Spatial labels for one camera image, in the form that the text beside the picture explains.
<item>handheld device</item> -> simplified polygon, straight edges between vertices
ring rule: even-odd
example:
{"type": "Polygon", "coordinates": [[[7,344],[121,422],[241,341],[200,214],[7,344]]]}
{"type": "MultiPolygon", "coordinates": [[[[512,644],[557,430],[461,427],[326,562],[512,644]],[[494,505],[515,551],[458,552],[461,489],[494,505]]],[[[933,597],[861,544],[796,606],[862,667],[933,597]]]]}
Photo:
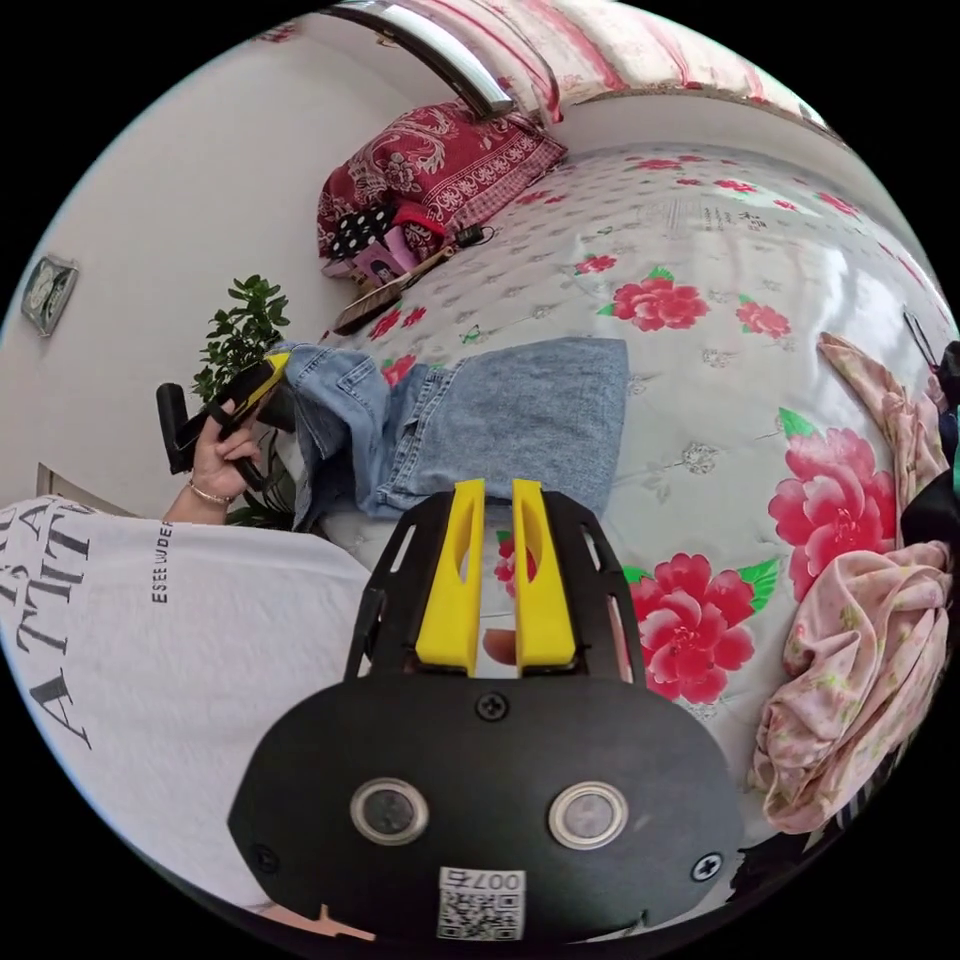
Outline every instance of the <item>handheld device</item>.
{"type": "Polygon", "coordinates": [[[532,481],[513,486],[536,568],[516,566],[517,677],[476,675],[484,503],[474,480],[403,516],[343,681],[268,731],[231,835],[271,900],[378,937],[560,943],[678,917],[742,839],[725,758],[646,689],[596,517],[532,481]]]}
{"type": "MultiPolygon", "coordinates": [[[[197,440],[208,417],[220,424],[221,440],[235,433],[257,404],[280,383],[289,359],[289,353],[276,353],[242,370],[194,417],[187,416],[183,387],[161,384],[157,388],[157,413],[170,472],[189,473],[193,469],[197,440]],[[229,400],[234,402],[234,408],[226,413],[223,407],[229,400]]],[[[235,466],[251,490],[263,489],[263,476],[253,461],[244,457],[235,466]]]]}

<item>person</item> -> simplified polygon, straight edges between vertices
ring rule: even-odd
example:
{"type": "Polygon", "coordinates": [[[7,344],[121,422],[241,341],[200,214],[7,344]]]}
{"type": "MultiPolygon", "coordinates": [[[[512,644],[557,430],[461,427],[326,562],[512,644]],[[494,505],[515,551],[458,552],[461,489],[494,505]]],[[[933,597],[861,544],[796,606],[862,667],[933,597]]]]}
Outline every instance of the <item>person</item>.
{"type": "Polygon", "coordinates": [[[0,643],[73,784],[130,845],[237,906],[371,939],[266,901],[227,829],[258,742],[343,675],[368,572],[310,535],[225,526],[259,462],[253,416],[210,419],[160,520],[55,496],[0,510],[0,643]]]}

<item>floral bedsheet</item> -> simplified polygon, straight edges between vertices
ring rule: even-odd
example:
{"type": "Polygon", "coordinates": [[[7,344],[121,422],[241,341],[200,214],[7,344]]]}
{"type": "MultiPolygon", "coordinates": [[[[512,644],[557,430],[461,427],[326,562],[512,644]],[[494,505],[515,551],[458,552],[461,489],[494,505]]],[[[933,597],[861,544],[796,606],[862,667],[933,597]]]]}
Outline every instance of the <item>floral bedsheet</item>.
{"type": "MultiPolygon", "coordinates": [[[[888,448],[816,338],[842,335],[920,390],[929,371],[904,306],[937,355],[956,328],[895,237],[829,183],[753,155],[663,145],[579,157],[492,226],[489,243],[347,345],[397,382],[416,360],[569,335],[627,342],[627,419],[602,523],[632,582],[647,685],[725,751],[753,847],[703,912],[760,882],[755,851],[774,844],[775,874],[818,839],[771,839],[747,786],[761,707],[786,679],[784,640],[819,571],[895,536],[888,448]]],[[[368,567],[392,528],[355,514],[327,523],[368,567]]],[[[490,516],[484,628],[513,624],[516,562],[509,515],[490,516]]]]}

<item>red patterned pillow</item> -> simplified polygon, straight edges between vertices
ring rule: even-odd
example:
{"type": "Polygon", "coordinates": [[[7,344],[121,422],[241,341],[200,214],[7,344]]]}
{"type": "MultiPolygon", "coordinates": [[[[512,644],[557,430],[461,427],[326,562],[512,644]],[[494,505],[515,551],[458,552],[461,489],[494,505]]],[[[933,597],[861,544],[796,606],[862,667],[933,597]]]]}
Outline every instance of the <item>red patterned pillow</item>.
{"type": "MultiPolygon", "coordinates": [[[[398,117],[327,178],[317,211],[321,257],[330,256],[345,213],[388,200],[423,208],[447,237],[485,223],[553,169],[567,148],[520,114],[477,122],[462,101],[398,117]]],[[[439,246],[429,231],[406,230],[423,260],[439,246]]]]}

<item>pink peony print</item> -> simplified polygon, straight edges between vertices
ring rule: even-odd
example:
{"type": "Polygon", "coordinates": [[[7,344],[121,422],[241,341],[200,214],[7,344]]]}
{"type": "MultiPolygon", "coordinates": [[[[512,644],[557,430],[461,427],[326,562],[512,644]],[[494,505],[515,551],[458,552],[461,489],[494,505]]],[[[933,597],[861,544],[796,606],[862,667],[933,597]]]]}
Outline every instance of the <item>pink peony print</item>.
{"type": "Polygon", "coordinates": [[[382,336],[386,335],[396,326],[397,321],[400,319],[400,310],[394,308],[389,313],[385,313],[373,326],[373,329],[370,331],[371,340],[379,340],[382,336]]]}
{"type": "Polygon", "coordinates": [[[763,333],[779,340],[790,333],[790,321],[773,307],[762,307],[752,300],[744,300],[737,310],[737,318],[751,333],[763,333]]]}
{"type": "Polygon", "coordinates": [[[404,318],[401,326],[412,327],[414,324],[419,323],[424,316],[426,315],[426,307],[414,307],[404,318]]]}
{"type": "Polygon", "coordinates": [[[706,557],[678,553],[630,585],[647,689],[668,700],[714,703],[754,652],[742,626],[754,588],[735,570],[716,576],[706,557]]]}
{"type": "Polygon", "coordinates": [[[549,190],[538,190],[536,193],[528,193],[524,197],[518,197],[516,202],[526,206],[531,203],[536,203],[538,200],[542,200],[544,197],[549,197],[549,196],[550,196],[549,190]]]}
{"type": "Polygon", "coordinates": [[[679,167],[683,166],[677,160],[641,160],[637,164],[637,170],[677,170],[679,167]]]}
{"type": "MultiPolygon", "coordinates": [[[[511,597],[516,597],[516,550],[513,537],[506,531],[499,531],[497,538],[500,540],[500,559],[493,569],[494,576],[504,585],[507,593],[511,597]]],[[[537,565],[534,562],[533,554],[527,550],[527,579],[532,580],[537,572],[537,565]]]]}
{"type": "Polygon", "coordinates": [[[877,470],[870,444],[852,430],[794,434],[789,444],[793,477],[777,484],[767,513],[794,548],[789,572],[799,601],[841,554],[892,549],[897,507],[893,477],[877,470]]]}
{"type": "Polygon", "coordinates": [[[640,283],[620,287],[613,295],[610,313],[646,333],[664,327],[687,330],[707,309],[696,287],[678,287],[672,276],[654,271],[640,283]]]}
{"type": "Polygon", "coordinates": [[[388,360],[383,367],[381,367],[380,372],[383,374],[387,383],[389,383],[391,387],[395,387],[410,372],[416,362],[417,358],[412,353],[408,353],[399,360],[388,360]]]}
{"type": "Polygon", "coordinates": [[[846,200],[841,200],[839,197],[831,196],[829,193],[818,193],[817,199],[822,200],[824,203],[829,203],[835,210],[845,213],[848,217],[855,217],[857,213],[859,213],[857,208],[852,204],[847,203],[846,200]]]}
{"type": "Polygon", "coordinates": [[[718,187],[724,190],[733,190],[735,193],[756,193],[757,188],[751,187],[749,183],[741,183],[739,180],[714,180],[718,187]]]}
{"type": "Polygon", "coordinates": [[[608,257],[606,254],[599,257],[590,256],[583,263],[577,264],[577,273],[603,273],[604,270],[609,270],[616,265],[616,257],[608,257]]]}

